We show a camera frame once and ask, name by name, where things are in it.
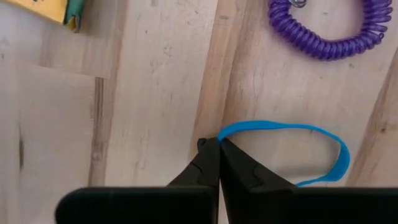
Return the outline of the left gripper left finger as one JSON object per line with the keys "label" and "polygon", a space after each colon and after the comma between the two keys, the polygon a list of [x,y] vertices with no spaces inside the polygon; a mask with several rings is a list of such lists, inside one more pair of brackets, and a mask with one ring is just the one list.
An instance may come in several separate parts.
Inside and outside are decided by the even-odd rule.
{"label": "left gripper left finger", "polygon": [[198,154],[166,186],[87,187],[64,196],[55,209],[61,224],[210,224],[218,221],[220,145],[198,140]]}

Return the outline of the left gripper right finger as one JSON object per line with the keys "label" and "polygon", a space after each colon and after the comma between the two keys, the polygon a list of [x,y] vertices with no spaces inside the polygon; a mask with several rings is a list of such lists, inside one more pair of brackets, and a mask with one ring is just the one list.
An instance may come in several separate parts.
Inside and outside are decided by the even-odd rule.
{"label": "left gripper right finger", "polygon": [[220,177],[230,223],[397,224],[396,188],[298,187],[228,139]]}

